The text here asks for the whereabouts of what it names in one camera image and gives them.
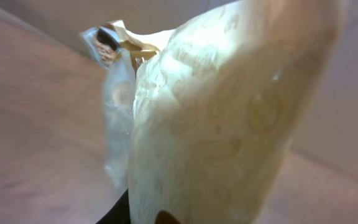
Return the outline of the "white brown snack bag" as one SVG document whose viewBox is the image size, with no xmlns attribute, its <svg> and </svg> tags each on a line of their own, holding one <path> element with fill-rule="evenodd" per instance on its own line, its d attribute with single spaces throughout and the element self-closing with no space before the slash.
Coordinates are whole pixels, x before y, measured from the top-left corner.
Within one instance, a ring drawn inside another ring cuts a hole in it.
<svg viewBox="0 0 358 224">
<path fill-rule="evenodd" d="M 172 30 L 81 33 L 108 74 L 106 172 L 131 224 L 253 223 L 344 29 L 340 0 L 234 1 Z"/>
</svg>

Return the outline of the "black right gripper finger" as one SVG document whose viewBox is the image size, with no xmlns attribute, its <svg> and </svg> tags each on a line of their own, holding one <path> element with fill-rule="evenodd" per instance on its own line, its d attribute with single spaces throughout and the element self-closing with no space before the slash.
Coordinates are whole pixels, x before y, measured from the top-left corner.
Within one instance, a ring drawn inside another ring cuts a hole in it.
<svg viewBox="0 0 358 224">
<path fill-rule="evenodd" d="M 128 190 L 121 195 L 113 208 L 96 224 L 131 224 Z"/>
</svg>

